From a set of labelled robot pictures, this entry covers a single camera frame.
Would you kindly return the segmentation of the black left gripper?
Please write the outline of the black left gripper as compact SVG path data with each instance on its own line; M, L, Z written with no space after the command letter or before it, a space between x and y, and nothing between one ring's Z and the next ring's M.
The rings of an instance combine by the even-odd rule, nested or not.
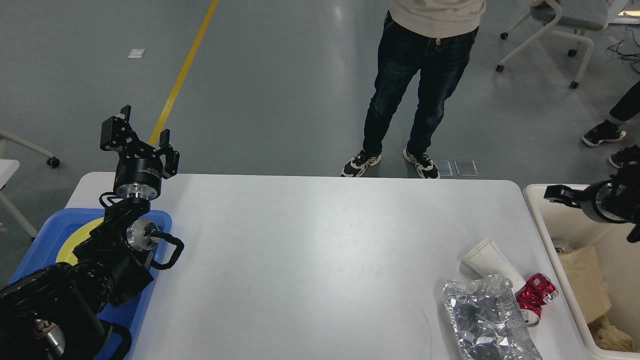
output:
M131 106L124 105L117 116L103 121L99 148L118 153L113 191L119 198L157 199L162 193L162 177L178 174L180 152L170 144L170 130L160 132L158 150L148 152L130 125Z

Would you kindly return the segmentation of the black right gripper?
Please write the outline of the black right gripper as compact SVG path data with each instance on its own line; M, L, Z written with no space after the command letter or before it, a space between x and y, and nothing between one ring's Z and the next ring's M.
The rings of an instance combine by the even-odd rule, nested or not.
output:
M611 181L591 184L583 191L564 184L554 184L546 187L543 198L548 202L562 204L565 207L581 208L589 219L597 223L620 224L621 218L604 207L604 201L612 191Z

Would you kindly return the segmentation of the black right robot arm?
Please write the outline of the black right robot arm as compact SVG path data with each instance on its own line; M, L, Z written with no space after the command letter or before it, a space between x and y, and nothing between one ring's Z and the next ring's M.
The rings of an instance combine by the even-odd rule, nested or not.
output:
M640 241L640 168L624 162L617 173L606 180L592 183L585 189L564 184L547 186L544 199L565 207L577 208L597 223L633 224L626 240Z

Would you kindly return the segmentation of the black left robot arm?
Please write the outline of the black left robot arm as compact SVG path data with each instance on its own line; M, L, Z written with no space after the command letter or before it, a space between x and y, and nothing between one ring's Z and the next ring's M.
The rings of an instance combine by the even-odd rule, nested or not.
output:
M3 360L93 360L112 334L121 342L110 355L123 360L133 345L125 326L98 317L141 294L154 281L151 269L166 271L185 244L145 219L162 180L178 173L180 154L170 131L159 146L142 141L130 125L131 106L102 123L100 149L118 154L112 191L98 198L103 221L74 247L76 264L56 262L1 290Z

